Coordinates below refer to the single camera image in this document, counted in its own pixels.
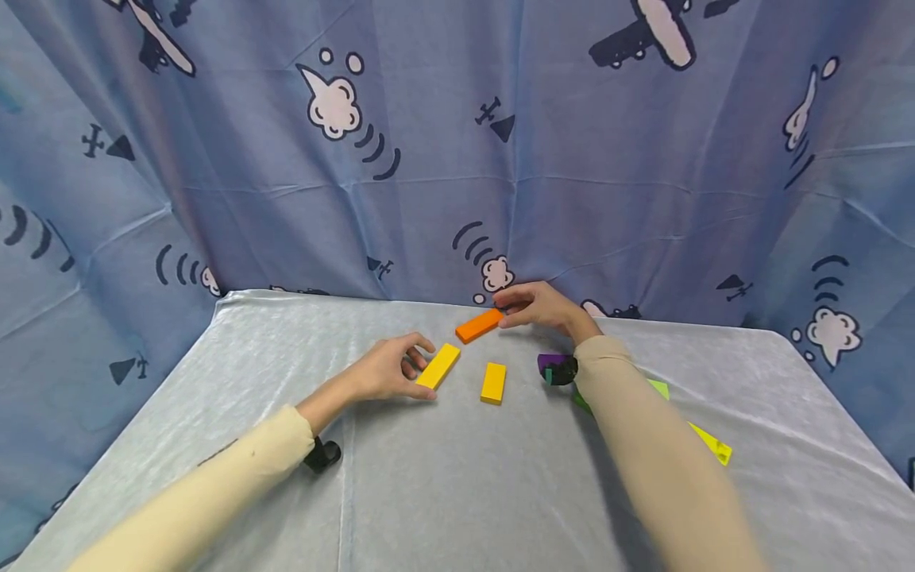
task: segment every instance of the beige sleeve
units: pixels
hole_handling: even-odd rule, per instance
[[[288,477],[314,446],[311,425],[285,406],[117,524],[68,572],[191,567],[233,518]]]
[[[589,338],[576,348],[576,358],[578,391],[667,569],[766,570],[721,463],[645,381],[622,342]]]

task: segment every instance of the orange block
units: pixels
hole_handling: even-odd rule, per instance
[[[455,329],[455,334],[457,334],[457,337],[464,343],[471,343],[476,338],[479,338],[498,326],[499,320],[501,319],[502,313],[499,312],[498,308],[493,308],[489,312],[475,317],[463,326],[457,327],[457,329]]]

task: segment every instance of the yellow block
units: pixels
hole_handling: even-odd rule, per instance
[[[505,366],[500,363],[486,364],[486,377],[483,378],[483,389],[479,400],[486,404],[502,405],[502,392],[505,391]]]
[[[438,389],[438,385],[442,383],[442,380],[451,371],[451,366],[458,360],[459,355],[460,350],[458,348],[449,343],[443,345],[436,357],[432,358],[432,361],[419,374],[419,379],[416,380],[416,383],[433,391]]]
[[[715,456],[718,457],[721,464],[726,467],[727,463],[731,462],[731,447],[725,445],[692,423],[690,426],[699,434],[699,437],[708,445],[708,448],[712,449],[712,452],[715,453]]]

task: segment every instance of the black triangle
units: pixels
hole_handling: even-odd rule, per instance
[[[110,156],[118,156],[121,159],[127,159],[128,161],[136,159],[136,157],[134,157],[134,149],[130,146],[130,141],[127,140],[127,135],[118,137],[117,141],[108,147],[106,153]]]
[[[743,280],[740,279],[740,276],[732,274],[725,278],[725,281],[718,285],[715,290],[729,290],[731,288],[740,288],[743,286]]]
[[[109,363],[108,369],[111,370],[114,382],[120,385],[127,377],[127,374],[134,368],[135,363],[136,358],[124,360],[123,362]]]
[[[502,143],[508,143],[509,137],[511,137],[511,130],[514,129],[514,115],[490,124],[490,129],[496,132]]]

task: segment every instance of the fabric backdrop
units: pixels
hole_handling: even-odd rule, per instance
[[[778,331],[915,455],[910,0],[0,3],[0,563],[230,289]]]

